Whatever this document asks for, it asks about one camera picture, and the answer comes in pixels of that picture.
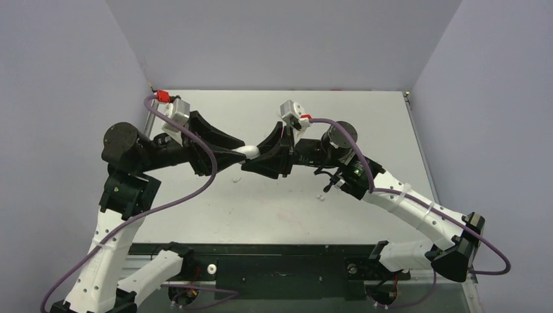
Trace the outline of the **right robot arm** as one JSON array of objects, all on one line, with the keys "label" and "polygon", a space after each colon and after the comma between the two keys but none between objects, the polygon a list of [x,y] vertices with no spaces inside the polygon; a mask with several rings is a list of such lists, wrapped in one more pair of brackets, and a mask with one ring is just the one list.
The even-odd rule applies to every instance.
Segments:
[{"label": "right robot arm", "polygon": [[378,243],[367,262],[372,276],[385,278],[391,272],[424,269],[464,282],[484,241],[484,218],[447,209],[397,179],[362,154],[351,124],[325,119],[328,129],[320,139],[302,138],[301,131],[311,123],[306,115],[289,124],[278,123],[242,170],[277,179],[289,175],[294,166],[311,167],[315,174],[329,176],[329,188],[378,206],[423,234],[419,241]]}]

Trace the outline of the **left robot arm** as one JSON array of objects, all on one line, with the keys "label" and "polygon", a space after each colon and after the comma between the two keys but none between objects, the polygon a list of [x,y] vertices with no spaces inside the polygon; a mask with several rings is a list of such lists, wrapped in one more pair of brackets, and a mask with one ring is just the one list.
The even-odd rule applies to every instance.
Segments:
[{"label": "left robot arm", "polygon": [[162,132],[148,138],[129,123],[117,123],[104,135],[102,159],[108,178],[100,198],[97,226],[89,251],[74,267],[77,280],[52,312],[136,312],[171,277],[194,273],[193,251],[169,243],[147,265],[120,278],[135,235],[155,212],[160,181],[149,172],[188,163],[213,182],[215,174],[247,159],[244,142],[212,127],[198,112],[164,116]]}]

